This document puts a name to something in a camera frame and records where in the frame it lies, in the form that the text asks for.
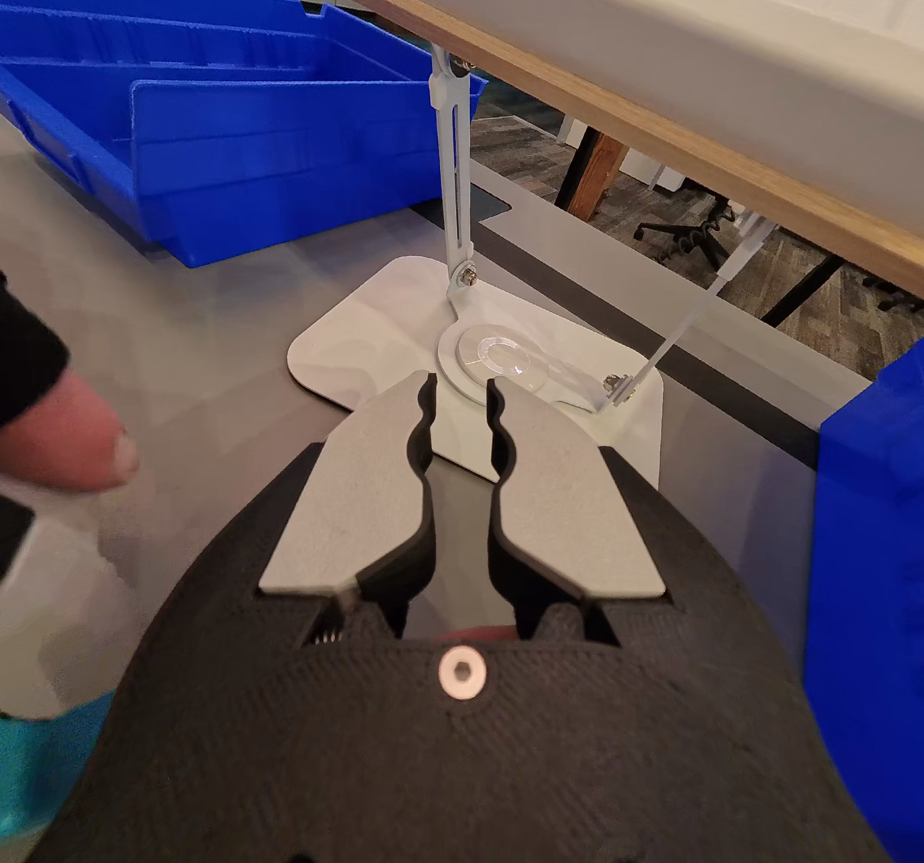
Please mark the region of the person's left hand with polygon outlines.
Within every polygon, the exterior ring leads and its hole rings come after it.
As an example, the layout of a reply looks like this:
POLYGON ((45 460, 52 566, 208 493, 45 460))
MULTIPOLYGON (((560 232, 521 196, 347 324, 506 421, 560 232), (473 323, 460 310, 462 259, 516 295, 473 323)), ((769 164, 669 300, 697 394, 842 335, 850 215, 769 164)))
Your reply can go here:
POLYGON ((1 430, 2 475, 68 493, 128 484, 138 448, 112 407, 72 368, 1 430))

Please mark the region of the wooden post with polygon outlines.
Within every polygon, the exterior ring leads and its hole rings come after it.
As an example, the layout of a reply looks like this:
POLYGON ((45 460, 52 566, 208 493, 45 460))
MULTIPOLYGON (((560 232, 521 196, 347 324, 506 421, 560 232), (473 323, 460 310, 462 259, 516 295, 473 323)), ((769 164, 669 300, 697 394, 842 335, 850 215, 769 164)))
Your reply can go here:
POLYGON ((553 204, 583 222, 590 222, 629 151, 628 145, 588 127, 553 204))

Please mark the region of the blue plastic bin with dividers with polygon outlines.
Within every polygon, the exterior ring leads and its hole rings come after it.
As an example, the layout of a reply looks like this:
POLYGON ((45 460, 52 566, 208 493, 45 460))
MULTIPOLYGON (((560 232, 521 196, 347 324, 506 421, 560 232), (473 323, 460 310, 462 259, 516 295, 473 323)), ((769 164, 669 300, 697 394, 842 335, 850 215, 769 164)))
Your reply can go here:
POLYGON ((203 267, 441 196, 429 51, 298 0, 1 0, 2 117, 203 267))

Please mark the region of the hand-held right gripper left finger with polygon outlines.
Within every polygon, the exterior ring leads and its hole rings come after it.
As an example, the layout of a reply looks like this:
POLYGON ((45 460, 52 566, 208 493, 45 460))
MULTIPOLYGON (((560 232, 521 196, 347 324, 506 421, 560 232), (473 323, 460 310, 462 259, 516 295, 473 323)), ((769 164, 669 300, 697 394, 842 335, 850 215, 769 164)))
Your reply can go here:
POLYGON ((436 563, 426 476, 436 388, 435 373, 412 372, 329 434, 260 577, 262 594, 372 603, 403 637, 436 563))

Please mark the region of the grey desk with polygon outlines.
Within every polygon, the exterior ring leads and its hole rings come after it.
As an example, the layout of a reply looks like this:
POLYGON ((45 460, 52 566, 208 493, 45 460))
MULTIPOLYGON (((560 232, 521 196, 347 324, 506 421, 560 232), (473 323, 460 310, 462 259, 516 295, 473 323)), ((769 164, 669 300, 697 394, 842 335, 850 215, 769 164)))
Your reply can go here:
POLYGON ((600 448, 666 593, 583 637, 558 605, 518 638, 489 577, 497 479, 433 450, 435 570, 397 638, 375 604, 259 582, 354 412, 294 380, 290 345, 398 257, 446 271, 444 232, 401 210, 189 269, 51 167, 5 127, 2 272, 141 471, 78 496, 129 619, 36 861, 890 860, 798 682, 824 418, 793 419, 809 466, 767 427, 788 389, 659 370, 658 486, 600 448))

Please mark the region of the white printed sign box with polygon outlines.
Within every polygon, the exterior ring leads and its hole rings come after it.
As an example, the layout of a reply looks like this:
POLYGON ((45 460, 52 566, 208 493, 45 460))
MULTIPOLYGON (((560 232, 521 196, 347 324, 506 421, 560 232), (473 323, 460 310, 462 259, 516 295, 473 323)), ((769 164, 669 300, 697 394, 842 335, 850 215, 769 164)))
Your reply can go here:
POLYGON ((421 0, 922 233, 922 0, 421 0))

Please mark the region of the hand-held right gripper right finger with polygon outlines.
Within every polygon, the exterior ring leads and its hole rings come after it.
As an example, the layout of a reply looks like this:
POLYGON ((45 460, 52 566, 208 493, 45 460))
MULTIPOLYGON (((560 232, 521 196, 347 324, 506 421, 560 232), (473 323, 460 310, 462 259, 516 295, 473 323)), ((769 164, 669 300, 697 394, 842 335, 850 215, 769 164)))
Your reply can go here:
POLYGON ((489 577, 511 605, 520 639, 555 606, 577 611, 578 636, 605 603, 666 593, 598 444, 510 378, 487 385, 491 464, 489 577))

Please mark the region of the teal cloth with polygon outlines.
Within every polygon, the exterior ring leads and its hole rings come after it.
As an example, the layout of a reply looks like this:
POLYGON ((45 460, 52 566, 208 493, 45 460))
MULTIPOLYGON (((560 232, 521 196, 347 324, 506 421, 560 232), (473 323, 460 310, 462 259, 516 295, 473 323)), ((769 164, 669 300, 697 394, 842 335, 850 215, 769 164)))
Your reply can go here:
POLYGON ((60 810, 96 747, 113 692, 54 718, 1 718, 1 846, 13 850, 60 810))

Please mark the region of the black office chair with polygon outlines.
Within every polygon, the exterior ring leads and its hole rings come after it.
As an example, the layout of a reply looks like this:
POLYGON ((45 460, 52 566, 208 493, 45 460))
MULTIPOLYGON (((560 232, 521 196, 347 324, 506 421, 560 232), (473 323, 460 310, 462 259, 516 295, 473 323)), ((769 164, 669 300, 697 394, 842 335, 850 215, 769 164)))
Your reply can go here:
POLYGON ((635 241, 642 241, 646 231, 664 233, 672 238, 672 247, 660 255, 658 262, 664 263, 673 254, 680 252, 690 254, 699 249, 711 269, 719 272, 723 264, 730 257, 730 253, 715 238, 715 233, 721 228, 722 222, 735 222, 736 214, 731 207, 731 201, 720 192, 701 184, 692 178, 685 178, 679 191, 693 191, 701 195, 710 196, 712 206, 708 214, 697 225, 640 223, 633 232, 635 241))

